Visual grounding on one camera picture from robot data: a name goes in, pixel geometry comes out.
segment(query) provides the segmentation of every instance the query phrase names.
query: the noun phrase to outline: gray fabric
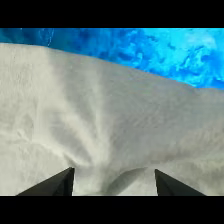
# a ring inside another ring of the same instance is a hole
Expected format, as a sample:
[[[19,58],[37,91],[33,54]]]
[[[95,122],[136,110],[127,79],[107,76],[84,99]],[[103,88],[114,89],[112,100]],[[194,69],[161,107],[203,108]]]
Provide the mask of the gray fabric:
[[[0,195],[76,168],[74,195],[156,195],[154,169],[224,195],[224,92],[0,44]]]

